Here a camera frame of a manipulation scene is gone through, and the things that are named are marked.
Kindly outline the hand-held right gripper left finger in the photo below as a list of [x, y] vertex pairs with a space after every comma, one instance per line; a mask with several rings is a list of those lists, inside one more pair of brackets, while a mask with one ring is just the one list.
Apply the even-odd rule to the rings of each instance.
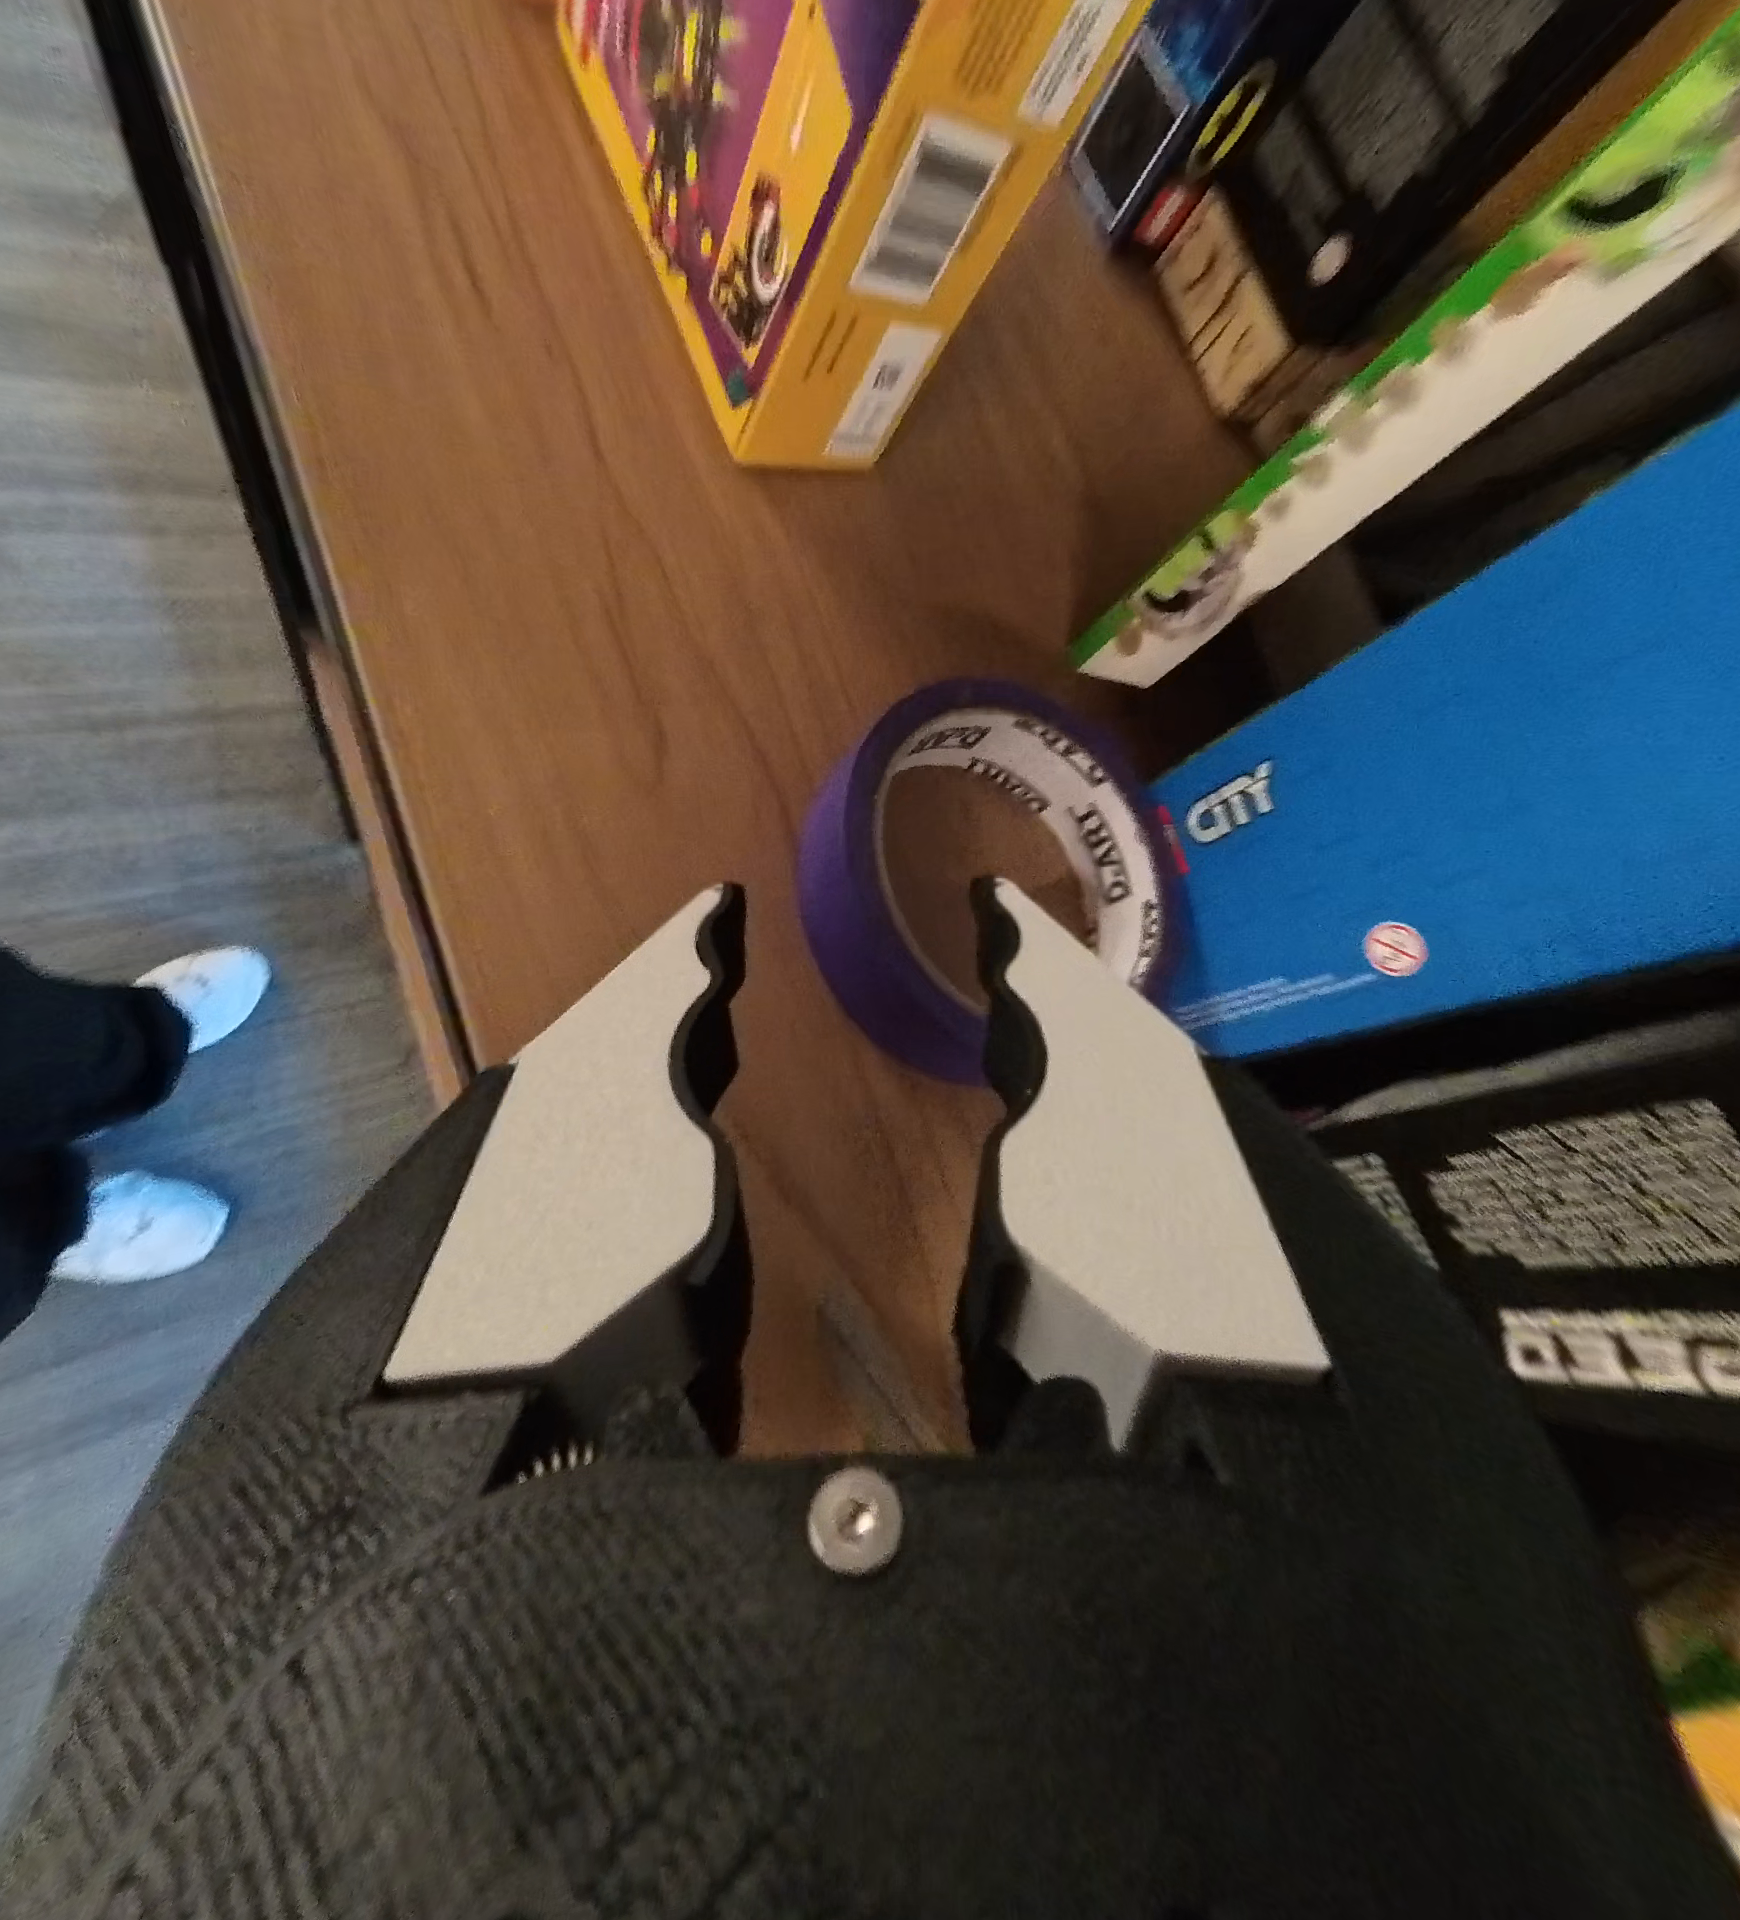
[[524, 1389], [593, 1441], [632, 1395], [742, 1427], [752, 1253], [715, 1107], [737, 1073], [745, 894], [692, 896], [510, 1063], [383, 1389]]

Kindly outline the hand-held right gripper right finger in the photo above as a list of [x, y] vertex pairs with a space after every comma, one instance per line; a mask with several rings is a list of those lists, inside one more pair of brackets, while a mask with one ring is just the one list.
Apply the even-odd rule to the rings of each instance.
[[1311, 1388], [1332, 1359], [1196, 1046], [1013, 882], [973, 888], [984, 1141], [957, 1357], [970, 1441], [1050, 1381], [1123, 1452], [1178, 1379]]

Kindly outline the purple masking tape roll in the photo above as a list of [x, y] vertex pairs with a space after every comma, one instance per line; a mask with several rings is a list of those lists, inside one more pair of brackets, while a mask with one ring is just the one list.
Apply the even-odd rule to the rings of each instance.
[[978, 781], [1049, 832], [1092, 908], [1098, 958], [1161, 1003], [1187, 914], [1169, 836], [1123, 747], [1022, 684], [954, 678], [888, 707], [829, 769], [798, 848], [798, 907], [818, 972], [890, 1058], [983, 1084], [987, 1013], [913, 938], [888, 884], [883, 818], [914, 771]]

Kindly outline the spider toy box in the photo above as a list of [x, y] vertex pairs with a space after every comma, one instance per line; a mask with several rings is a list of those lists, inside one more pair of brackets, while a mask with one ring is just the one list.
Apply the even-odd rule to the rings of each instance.
[[732, 457], [862, 472], [1101, 96], [1137, 3], [563, 3]]

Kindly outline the person's white shoe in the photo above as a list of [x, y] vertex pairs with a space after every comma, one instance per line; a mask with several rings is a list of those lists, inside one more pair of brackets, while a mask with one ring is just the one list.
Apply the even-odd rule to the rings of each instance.
[[101, 1175], [89, 1188], [85, 1228], [52, 1263], [50, 1281], [105, 1289], [179, 1278], [210, 1259], [231, 1216], [222, 1196], [192, 1180]]
[[222, 1044], [259, 1013], [272, 969], [259, 949], [205, 949], [141, 972], [132, 986], [160, 997], [187, 1026], [191, 1057]]

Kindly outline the small black toy box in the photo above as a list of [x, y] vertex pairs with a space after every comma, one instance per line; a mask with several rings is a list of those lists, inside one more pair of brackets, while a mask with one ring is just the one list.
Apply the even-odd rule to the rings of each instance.
[[1740, 1452], [1740, 1011], [1403, 1084], [1314, 1138], [1547, 1423]]

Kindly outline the blue toy box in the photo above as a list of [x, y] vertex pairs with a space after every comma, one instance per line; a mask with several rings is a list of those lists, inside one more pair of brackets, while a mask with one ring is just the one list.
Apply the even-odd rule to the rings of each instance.
[[1740, 404], [1152, 801], [1215, 1054], [1740, 950]]

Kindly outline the small green toy box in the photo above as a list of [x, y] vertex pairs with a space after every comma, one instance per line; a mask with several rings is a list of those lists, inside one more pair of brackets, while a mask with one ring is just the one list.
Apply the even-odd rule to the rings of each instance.
[[1073, 645], [1151, 687], [1740, 237], [1740, 6]]

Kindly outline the black gold toy box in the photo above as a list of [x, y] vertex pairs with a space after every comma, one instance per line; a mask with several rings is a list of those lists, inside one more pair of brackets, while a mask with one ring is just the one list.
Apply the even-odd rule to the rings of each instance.
[[1356, 4], [1213, 135], [1156, 281], [1213, 413], [1264, 435], [1361, 371], [1734, 4]]

